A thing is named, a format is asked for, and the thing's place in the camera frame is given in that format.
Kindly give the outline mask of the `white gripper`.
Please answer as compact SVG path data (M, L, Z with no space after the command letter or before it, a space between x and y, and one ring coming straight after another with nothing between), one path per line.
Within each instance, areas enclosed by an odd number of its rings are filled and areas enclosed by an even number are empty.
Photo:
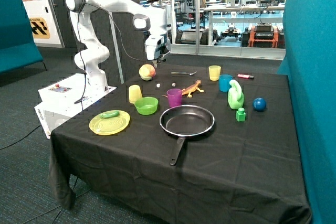
M166 56L171 51L170 40L167 35L150 35L145 41L145 51L147 60L153 61L162 58L166 62ZM154 67L158 67L158 62L154 62Z

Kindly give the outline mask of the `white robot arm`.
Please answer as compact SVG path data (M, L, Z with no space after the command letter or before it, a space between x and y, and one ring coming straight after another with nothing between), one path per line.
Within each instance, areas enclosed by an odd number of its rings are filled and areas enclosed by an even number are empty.
M98 9L108 12L123 12L133 15L133 26L138 31L149 32L145 51L149 61L158 62L169 55L170 39L166 29L166 10L151 5L143 7L132 0L66 0L70 19L79 42L87 47L75 55L76 65L86 72L89 88L106 91L106 74L99 64L109 58L109 49L96 37L90 15Z

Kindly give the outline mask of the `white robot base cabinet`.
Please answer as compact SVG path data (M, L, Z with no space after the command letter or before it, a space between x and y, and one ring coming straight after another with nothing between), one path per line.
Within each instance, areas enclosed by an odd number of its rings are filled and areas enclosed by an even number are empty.
M88 108L115 87L108 86L101 91L94 90L85 75L76 73L45 88L39 89L41 103L35 112L45 135L50 138L52 130Z

